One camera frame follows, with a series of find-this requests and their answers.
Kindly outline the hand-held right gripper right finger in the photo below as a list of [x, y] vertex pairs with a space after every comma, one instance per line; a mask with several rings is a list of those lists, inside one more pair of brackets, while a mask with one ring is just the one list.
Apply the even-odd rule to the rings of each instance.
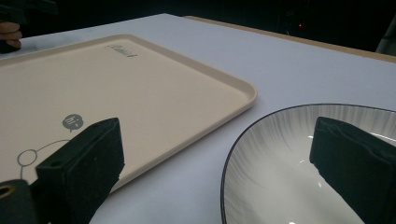
[[320, 117], [309, 160], [364, 224], [396, 224], [396, 147]]

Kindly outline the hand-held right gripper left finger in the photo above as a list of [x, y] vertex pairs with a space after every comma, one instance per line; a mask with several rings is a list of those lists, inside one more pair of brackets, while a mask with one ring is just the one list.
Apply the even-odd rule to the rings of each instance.
[[42, 224], [89, 224], [124, 167], [120, 121], [94, 123], [35, 168]]

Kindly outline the white striped plate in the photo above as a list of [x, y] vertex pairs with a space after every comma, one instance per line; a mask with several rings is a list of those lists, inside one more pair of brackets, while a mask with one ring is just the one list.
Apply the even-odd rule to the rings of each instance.
[[363, 224], [309, 161], [317, 118], [350, 123], [396, 146], [396, 112], [362, 105], [298, 105], [241, 133], [221, 179], [222, 224]]

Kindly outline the beige plastic tray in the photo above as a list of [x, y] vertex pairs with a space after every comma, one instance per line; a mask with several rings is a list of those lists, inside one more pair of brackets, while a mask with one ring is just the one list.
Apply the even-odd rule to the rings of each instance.
[[133, 35], [0, 59], [0, 182], [35, 167], [88, 126], [120, 121], [119, 185], [250, 108], [250, 83]]

